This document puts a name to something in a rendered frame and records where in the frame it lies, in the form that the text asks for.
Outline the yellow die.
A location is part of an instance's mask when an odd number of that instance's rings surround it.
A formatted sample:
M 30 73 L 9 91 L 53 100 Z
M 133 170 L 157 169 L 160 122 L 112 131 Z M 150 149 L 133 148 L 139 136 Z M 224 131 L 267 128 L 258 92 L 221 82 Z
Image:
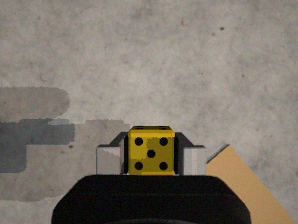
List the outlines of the yellow die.
M 174 137 L 169 126 L 133 126 L 128 132 L 128 174 L 173 175 Z

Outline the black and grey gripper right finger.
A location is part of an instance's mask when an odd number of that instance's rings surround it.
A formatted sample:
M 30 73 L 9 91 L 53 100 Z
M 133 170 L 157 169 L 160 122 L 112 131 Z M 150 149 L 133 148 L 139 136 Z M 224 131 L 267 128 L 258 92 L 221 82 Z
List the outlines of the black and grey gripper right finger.
M 206 175 L 207 148 L 193 145 L 182 132 L 174 132 L 175 175 Z

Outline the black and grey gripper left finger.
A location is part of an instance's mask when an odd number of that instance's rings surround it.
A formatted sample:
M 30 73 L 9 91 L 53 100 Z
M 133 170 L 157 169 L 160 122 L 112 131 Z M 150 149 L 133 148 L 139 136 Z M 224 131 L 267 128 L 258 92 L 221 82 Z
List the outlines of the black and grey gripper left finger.
M 109 145 L 96 148 L 96 175 L 124 175 L 128 170 L 128 132 L 120 132 Z

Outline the tan mat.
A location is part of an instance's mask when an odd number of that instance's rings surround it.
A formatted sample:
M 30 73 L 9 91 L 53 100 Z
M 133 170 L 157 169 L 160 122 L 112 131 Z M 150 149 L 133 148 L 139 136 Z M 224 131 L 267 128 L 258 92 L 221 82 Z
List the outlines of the tan mat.
M 296 224 L 229 144 L 207 162 L 207 175 L 220 178 L 245 203 L 252 224 Z

